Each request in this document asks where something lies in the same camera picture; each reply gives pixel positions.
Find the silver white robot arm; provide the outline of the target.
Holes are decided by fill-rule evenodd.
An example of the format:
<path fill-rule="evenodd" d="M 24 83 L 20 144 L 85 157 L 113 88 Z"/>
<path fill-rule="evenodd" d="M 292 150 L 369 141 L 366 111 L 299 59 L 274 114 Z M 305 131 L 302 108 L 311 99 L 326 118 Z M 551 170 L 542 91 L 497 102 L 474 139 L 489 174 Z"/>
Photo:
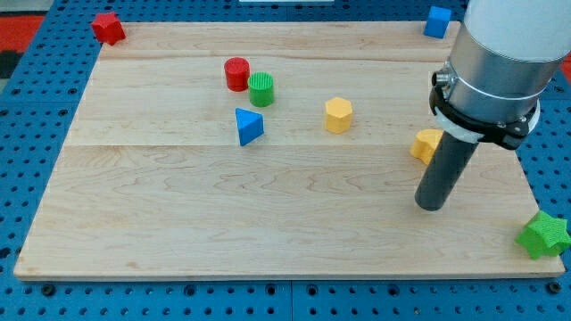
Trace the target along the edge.
<path fill-rule="evenodd" d="M 517 149 L 569 52 L 570 0 L 471 0 L 450 56 L 432 76 L 441 148 Z"/>

